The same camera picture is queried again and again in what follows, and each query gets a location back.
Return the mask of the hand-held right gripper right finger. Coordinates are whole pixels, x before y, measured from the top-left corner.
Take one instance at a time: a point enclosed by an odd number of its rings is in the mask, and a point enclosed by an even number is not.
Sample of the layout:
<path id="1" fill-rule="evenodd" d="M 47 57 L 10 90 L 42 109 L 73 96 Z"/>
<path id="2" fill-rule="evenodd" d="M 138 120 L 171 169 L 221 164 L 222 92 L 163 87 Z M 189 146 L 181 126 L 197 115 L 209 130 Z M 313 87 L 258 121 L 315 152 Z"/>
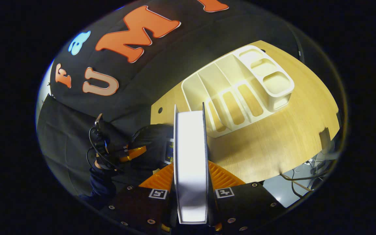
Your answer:
<path id="1" fill-rule="evenodd" d="M 245 183 L 213 162 L 208 167 L 209 225 L 215 231 L 256 231 L 287 212 L 261 183 Z"/>

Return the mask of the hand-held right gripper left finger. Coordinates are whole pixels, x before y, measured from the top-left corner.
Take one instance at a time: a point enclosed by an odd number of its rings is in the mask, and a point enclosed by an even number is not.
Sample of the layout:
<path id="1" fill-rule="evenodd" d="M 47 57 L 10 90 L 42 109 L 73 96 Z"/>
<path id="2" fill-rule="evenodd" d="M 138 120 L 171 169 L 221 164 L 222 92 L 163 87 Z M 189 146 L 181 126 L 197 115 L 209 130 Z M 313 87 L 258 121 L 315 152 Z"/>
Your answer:
<path id="1" fill-rule="evenodd" d="M 170 233 L 169 195 L 173 173 L 171 163 L 139 186 L 127 185 L 101 213 L 115 224 L 138 233 Z"/>

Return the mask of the black schoolbag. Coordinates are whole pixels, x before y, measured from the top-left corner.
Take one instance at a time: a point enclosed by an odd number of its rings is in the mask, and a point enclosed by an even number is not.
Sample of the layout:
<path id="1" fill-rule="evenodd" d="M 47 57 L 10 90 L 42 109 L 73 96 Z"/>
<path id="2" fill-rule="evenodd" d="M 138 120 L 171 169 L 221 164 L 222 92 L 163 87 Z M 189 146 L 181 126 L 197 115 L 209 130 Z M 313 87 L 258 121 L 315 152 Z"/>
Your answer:
<path id="1" fill-rule="evenodd" d="M 168 124 L 151 124 L 140 128 L 130 139 L 129 149 L 142 146 L 146 152 L 130 161 L 131 167 L 138 170 L 162 169 L 165 163 L 165 145 L 172 139 L 174 128 Z"/>

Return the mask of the white book black spine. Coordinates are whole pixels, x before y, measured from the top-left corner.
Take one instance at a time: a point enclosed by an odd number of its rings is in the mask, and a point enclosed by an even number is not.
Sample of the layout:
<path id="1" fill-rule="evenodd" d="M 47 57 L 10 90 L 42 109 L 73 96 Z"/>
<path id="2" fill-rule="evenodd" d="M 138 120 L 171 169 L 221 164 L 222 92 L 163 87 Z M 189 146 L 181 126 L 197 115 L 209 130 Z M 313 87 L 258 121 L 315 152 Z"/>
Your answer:
<path id="1" fill-rule="evenodd" d="M 209 168 L 205 107 L 174 110 L 174 185 L 180 224 L 206 224 Z"/>

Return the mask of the cream plastic bookshelf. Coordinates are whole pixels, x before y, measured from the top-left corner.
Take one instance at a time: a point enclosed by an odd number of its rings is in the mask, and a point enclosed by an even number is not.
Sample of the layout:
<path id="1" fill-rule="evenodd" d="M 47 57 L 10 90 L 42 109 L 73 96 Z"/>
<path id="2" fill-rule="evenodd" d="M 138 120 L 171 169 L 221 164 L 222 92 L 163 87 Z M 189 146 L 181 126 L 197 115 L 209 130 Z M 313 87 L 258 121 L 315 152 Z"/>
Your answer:
<path id="1" fill-rule="evenodd" d="M 206 64 L 181 88 L 190 111 L 205 108 L 207 134 L 217 138 L 287 106 L 294 81 L 263 49 L 246 45 Z"/>

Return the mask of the thin grey pole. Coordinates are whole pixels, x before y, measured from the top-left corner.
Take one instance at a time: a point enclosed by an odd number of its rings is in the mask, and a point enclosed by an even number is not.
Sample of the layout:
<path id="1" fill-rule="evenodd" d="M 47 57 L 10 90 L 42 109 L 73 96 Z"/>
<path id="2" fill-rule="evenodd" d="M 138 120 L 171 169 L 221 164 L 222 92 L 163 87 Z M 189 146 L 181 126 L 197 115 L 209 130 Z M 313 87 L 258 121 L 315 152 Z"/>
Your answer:
<path id="1" fill-rule="evenodd" d="M 305 64 L 304 52 L 303 52 L 303 48 L 302 48 L 302 44 L 300 42 L 300 39 L 298 38 L 297 34 L 293 30 L 292 25 L 290 23 L 285 23 L 285 24 L 288 27 L 288 29 L 291 31 L 292 35 L 294 36 L 294 40 L 296 41 L 299 60 L 301 61 L 301 63 Z"/>

